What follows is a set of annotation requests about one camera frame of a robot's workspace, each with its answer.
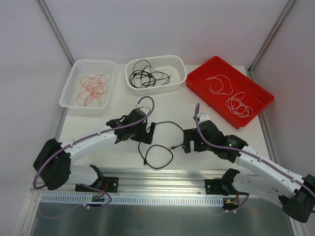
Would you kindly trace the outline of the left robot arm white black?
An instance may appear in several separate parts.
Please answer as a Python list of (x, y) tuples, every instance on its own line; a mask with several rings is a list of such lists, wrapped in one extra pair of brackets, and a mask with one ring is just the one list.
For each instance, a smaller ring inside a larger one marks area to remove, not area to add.
[(77, 166), (75, 162), (99, 148), (129, 139), (141, 141), (152, 112), (147, 107), (135, 108), (129, 115), (112, 119), (95, 133), (77, 141), (48, 140), (33, 163), (36, 171), (32, 183), (34, 189), (56, 190), (64, 184), (75, 184), (75, 190), (79, 192), (102, 192), (106, 178), (101, 170), (96, 165)]

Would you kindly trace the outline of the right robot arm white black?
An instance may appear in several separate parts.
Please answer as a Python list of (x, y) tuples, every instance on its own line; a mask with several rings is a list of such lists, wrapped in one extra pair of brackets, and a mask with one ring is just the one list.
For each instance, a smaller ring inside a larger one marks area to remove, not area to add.
[(255, 195), (279, 206), (285, 214), (306, 223), (315, 211), (315, 178), (291, 172), (263, 157), (246, 141), (224, 135), (209, 119), (199, 120), (196, 128), (185, 129), (182, 149), (185, 153), (210, 151), (220, 159), (242, 166), (255, 174), (251, 177), (229, 168), (210, 184), (216, 194), (237, 192)]

